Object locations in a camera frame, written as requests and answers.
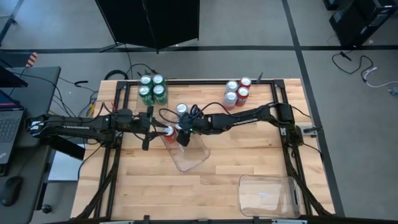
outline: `computer tower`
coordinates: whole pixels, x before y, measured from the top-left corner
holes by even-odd
[[[330,18],[342,46],[360,46],[398,9],[398,0],[345,1]]]
[[[341,0],[323,0],[323,3],[325,3],[326,8],[331,11],[338,8],[340,1]]]

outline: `black desk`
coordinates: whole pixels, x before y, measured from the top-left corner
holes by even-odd
[[[21,73],[23,68],[15,68],[14,71]],[[29,68],[24,74],[45,78],[57,84],[60,74],[60,67]],[[19,100],[27,108],[31,116],[38,116],[40,111],[48,111],[54,94],[54,86],[46,81],[22,77],[29,86],[27,88],[16,88],[12,93],[15,100]],[[25,137],[19,138],[18,145],[23,145],[23,141],[29,141]],[[11,207],[4,207],[0,204],[1,223],[29,223],[32,219],[33,211],[37,205],[37,199],[43,186],[43,178],[48,167],[51,153],[49,146],[20,147],[13,151],[10,161],[9,172],[6,177],[0,177],[0,186],[4,182],[16,175],[23,164],[27,162],[20,173],[24,182],[18,201]]]

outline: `black floor stripe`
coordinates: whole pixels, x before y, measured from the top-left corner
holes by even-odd
[[[271,45],[229,45],[229,46],[189,46],[189,47],[167,47],[159,50],[159,52],[197,52],[197,51],[224,51],[224,50],[398,50],[398,45],[369,45],[360,46],[356,49],[343,46],[271,46]],[[0,49],[0,53],[4,54],[85,54],[85,53],[101,53],[102,48],[90,49]],[[147,47],[129,47],[115,48],[107,50],[103,53],[137,53],[137,52],[156,52],[156,49]]]
[[[300,66],[300,71],[302,74],[302,80],[304,83],[305,92],[307,93],[308,102],[311,109],[311,115],[313,118],[313,122],[315,126],[322,127],[321,119],[318,113],[317,103],[315,102],[315,97],[312,91],[310,78],[308,76],[307,67],[305,66],[304,56],[302,49],[300,48],[299,37],[297,36],[296,29],[294,27],[293,17],[290,12],[290,7],[287,0],[282,0],[284,5],[287,23],[289,25],[290,33],[292,35],[293,44],[295,46],[295,53],[297,56],[298,64]],[[328,146],[326,144],[325,134],[323,130],[318,132],[318,142],[320,145],[320,149],[322,150],[323,154],[323,163],[325,166],[326,177],[328,180],[328,185],[330,188],[330,193],[333,201],[333,205],[335,207],[335,212],[338,216],[344,216],[343,204],[341,203],[340,194],[338,191],[336,177],[333,170],[333,165],[331,163],[330,154],[328,151]]]

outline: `wooden table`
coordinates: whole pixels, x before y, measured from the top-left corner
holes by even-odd
[[[289,103],[308,114],[301,81],[284,81]],[[101,82],[96,111],[102,102],[111,106],[115,89],[116,81]],[[202,108],[213,101],[222,102],[223,93],[224,85],[172,85],[169,86],[169,108],[175,108],[177,103],[197,104]],[[128,108],[133,110],[136,100],[135,86],[130,92]],[[253,85],[246,105],[232,113],[257,108],[270,101],[271,88]],[[223,110],[214,105],[206,109],[206,113],[223,113]],[[294,111],[294,116],[298,125],[311,125],[311,120],[298,111]],[[211,151],[210,157],[188,172],[179,172],[160,138],[150,143],[149,151],[143,151],[141,141],[125,133],[112,220],[142,220],[144,215],[150,215],[151,220],[251,218],[245,217],[238,208],[239,178],[244,174],[287,175],[279,130],[267,122],[245,124],[220,135],[202,136],[202,140]],[[304,141],[317,147],[316,138],[304,137]],[[96,148],[88,146],[85,157]],[[300,154],[308,188],[333,213],[319,153],[301,146]],[[71,217],[78,215],[97,191],[103,156],[104,149],[100,149],[83,166]],[[107,198],[105,194],[102,215]]]

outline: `white cable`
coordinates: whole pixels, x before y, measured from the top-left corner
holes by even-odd
[[[365,83],[366,83],[368,86],[370,86],[370,87],[372,87],[372,88],[380,88],[380,87],[388,86],[388,85],[391,85],[391,84],[394,84],[394,83],[398,83],[398,81],[393,81],[393,82],[388,82],[388,83],[385,83],[385,84],[382,84],[382,85],[378,85],[378,86],[370,85],[370,84],[368,83],[368,80],[366,79],[366,77],[367,77],[371,72],[373,72],[373,71],[375,71],[375,70],[377,70],[377,67],[374,67],[374,68],[372,68],[372,69],[366,71],[366,74],[365,74],[365,76],[364,76],[364,80],[365,80]]]

